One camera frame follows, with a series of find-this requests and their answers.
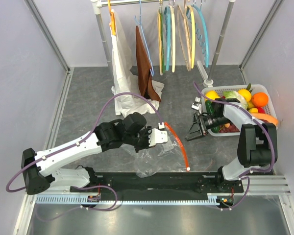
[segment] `lemon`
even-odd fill
[[[241,89],[241,90],[238,91],[238,93],[241,96],[243,96],[247,102],[250,102],[250,100],[251,100],[251,93],[248,90]]]
[[[209,99],[217,99],[220,98],[220,96],[215,91],[208,91],[205,96],[207,96]]]
[[[258,113],[258,109],[257,109],[257,108],[251,108],[251,109],[249,110],[249,112],[250,112],[251,114],[255,114],[255,113]]]
[[[248,104],[248,109],[255,108],[255,105],[251,101],[247,102],[247,104]]]

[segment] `orange strap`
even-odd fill
[[[181,147],[181,150],[182,150],[182,153],[183,153],[183,156],[184,156],[184,161],[185,161],[185,167],[186,167],[186,170],[187,171],[190,171],[191,168],[190,168],[190,165],[188,163],[188,157],[187,157],[187,153],[186,153],[186,150],[185,150],[185,147],[184,145],[182,144],[182,141],[180,140],[180,138],[178,137],[178,135],[176,134],[176,132],[169,126],[169,124],[167,124],[165,122],[165,126],[168,128],[168,130],[174,135],[177,143],[179,144],[179,146]]]
[[[111,11],[111,5],[110,5],[110,0],[108,0],[108,8],[109,8],[109,13],[110,13],[110,23],[109,26],[111,28],[111,34],[113,36],[116,35],[116,23],[114,20],[114,13]]]

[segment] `blue hanger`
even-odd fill
[[[166,71],[169,71],[170,65],[170,52],[171,52],[171,10],[169,6],[165,8],[166,17],[166,32],[167,32],[167,63],[166,63]]]
[[[202,28],[203,28],[203,31],[204,31],[205,41],[203,41],[200,30],[199,30],[197,24],[195,23],[196,37],[199,40],[199,45],[201,47],[201,53],[204,55],[205,66],[207,68],[208,65],[209,65],[209,41],[208,41],[207,27],[206,27],[204,16],[203,16],[202,11],[201,11],[201,5],[200,5],[200,8],[199,8],[198,6],[193,4],[193,8],[196,9],[196,11],[198,12],[198,14],[200,16]],[[190,21],[191,20],[191,14],[189,14],[189,8],[187,9],[186,16]]]
[[[151,76],[153,76],[152,61],[151,61],[151,58],[150,58],[150,53],[149,53],[149,50],[148,50],[148,47],[147,47],[146,38],[145,38],[145,35],[144,35],[144,31],[143,31],[143,24],[142,24],[142,2],[141,2],[141,0],[139,0],[139,7],[140,7],[139,21],[136,19],[136,16],[134,16],[134,19],[136,21],[136,24],[138,24],[141,27],[141,31],[142,31],[142,34],[143,34],[143,39],[144,39],[146,50],[147,50],[147,53],[148,53],[148,60],[149,60],[150,65],[151,65],[150,73],[151,73]]]

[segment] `basket of fruit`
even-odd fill
[[[262,114],[266,114],[265,121],[274,122],[277,125],[276,114],[273,108],[272,101],[267,89],[263,85],[249,84],[238,86],[224,86],[224,87],[209,87],[202,90],[210,99],[216,98],[237,98],[241,105],[252,113],[256,118],[262,118]],[[203,112],[207,112],[207,106],[211,105],[209,100],[201,99]],[[239,129],[231,123],[220,126],[218,128],[209,129],[209,134],[212,136],[238,136]]]

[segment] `cabbage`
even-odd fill
[[[238,92],[223,92],[223,95],[225,96],[226,99],[231,99],[231,98],[236,98],[240,101],[241,105],[243,108],[247,109],[248,104],[245,98],[240,95]]]

